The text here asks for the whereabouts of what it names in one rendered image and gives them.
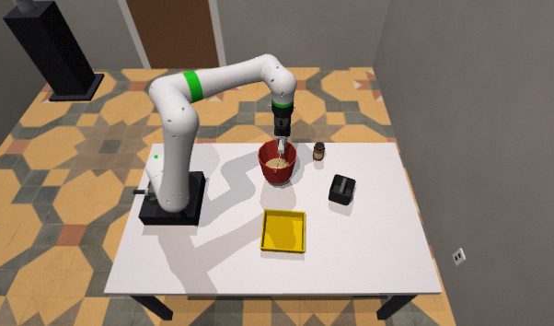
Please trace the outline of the small spice jar with black lid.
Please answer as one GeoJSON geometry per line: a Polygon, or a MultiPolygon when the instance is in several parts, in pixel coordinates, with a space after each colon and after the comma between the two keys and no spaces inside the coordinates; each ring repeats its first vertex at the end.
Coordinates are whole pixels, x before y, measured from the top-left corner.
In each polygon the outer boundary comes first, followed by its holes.
{"type": "Polygon", "coordinates": [[[314,145],[313,159],[320,161],[324,157],[325,145],[322,142],[316,142],[314,145]]]}

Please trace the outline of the yellow shallow square tray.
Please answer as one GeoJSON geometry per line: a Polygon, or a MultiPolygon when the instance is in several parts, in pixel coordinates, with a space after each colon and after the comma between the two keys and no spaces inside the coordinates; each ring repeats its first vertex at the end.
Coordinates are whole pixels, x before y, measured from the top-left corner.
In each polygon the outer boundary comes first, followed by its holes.
{"type": "Polygon", "coordinates": [[[260,249],[304,253],[306,212],[264,209],[260,249]]]}

